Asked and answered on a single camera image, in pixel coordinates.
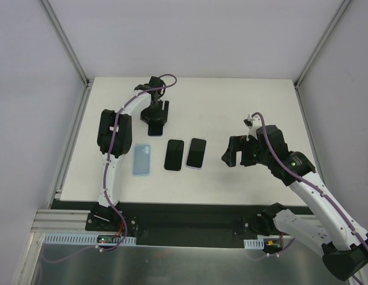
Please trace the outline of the black phone blue edge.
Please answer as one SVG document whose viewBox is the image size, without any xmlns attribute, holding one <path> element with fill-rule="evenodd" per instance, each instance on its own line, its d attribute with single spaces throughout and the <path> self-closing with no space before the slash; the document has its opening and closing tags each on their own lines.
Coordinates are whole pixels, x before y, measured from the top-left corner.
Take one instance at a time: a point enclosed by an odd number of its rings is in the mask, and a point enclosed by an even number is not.
<svg viewBox="0 0 368 285">
<path fill-rule="evenodd" d="M 148 136 L 161 137 L 163 135 L 164 123 L 163 121 L 149 121 Z"/>
</svg>

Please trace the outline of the light blue phone case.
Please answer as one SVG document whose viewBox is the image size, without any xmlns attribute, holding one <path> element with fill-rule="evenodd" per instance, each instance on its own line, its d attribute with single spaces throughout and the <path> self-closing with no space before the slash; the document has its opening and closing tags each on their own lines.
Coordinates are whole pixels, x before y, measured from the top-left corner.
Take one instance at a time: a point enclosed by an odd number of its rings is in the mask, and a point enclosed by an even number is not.
<svg viewBox="0 0 368 285">
<path fill-rule="evenodd" d="M 148 176 L 151 169 L 151 147 L 148 144 L 137 144 L 134 147 L 132 174 Z"/>
</svg>

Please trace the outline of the black phone case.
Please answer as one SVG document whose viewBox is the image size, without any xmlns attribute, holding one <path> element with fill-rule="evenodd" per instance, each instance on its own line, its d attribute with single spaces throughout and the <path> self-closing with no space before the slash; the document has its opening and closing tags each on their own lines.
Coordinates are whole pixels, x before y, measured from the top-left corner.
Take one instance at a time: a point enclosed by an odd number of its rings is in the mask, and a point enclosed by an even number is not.
<svg viewBox="0 0 368 285">
<path fill-rule="evenodd" d="M 164 169 L 169 171 L 180 171 L 182 168 L 184 141 L 168 140 Z"/>
</svg>

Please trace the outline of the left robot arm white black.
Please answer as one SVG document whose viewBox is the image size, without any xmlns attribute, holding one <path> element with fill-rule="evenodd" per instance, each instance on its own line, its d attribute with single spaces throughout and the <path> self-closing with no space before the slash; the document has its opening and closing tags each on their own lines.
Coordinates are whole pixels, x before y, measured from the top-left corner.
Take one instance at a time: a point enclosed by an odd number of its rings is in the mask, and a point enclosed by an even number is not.
<svg viewBox="0 0 368 285">
<path fill-rule="evenodd" d="M 132 119 L 134 116 L 147 124 L 150 137 L 163 135 L 168 119 L 169 101 L 161 98 L 167 85 L 163 78 L 152 76 L 149 82 L 137 85 L 130 99 L 118 110 L 105 109 L 100 116 L 97 145 L 102 154 L 103 174 L 97 201 L 87 216 L 87 231 L 116 231 L 125 226 L 115 208 L 119 203 L 121 168 L 132 146 Z"/>
</svg>

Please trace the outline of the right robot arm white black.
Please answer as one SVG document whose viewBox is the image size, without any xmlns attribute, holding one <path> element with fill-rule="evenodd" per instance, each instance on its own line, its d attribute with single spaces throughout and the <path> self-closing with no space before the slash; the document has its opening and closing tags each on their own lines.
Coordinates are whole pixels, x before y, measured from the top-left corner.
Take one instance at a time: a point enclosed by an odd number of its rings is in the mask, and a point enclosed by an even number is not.
<svg viewBox="0 0 368 285">
<path fill-rule="evenodd" d="M 283 133 L 275 125 L 249 127 L 249 133 L 231 136 L 221 159 L 235 167 L 266 166 L 271 174 L 299 196 L 321 223 L 316 227 L 275 203 L 248 221 L 257 235 L 286 233 L 316 252 L 328 271 L 347 281 L 368 264 L 368 231 L 360 226 L 332 196 L 310 160 L 299 151 L 290 151 Z"/>
</svg>

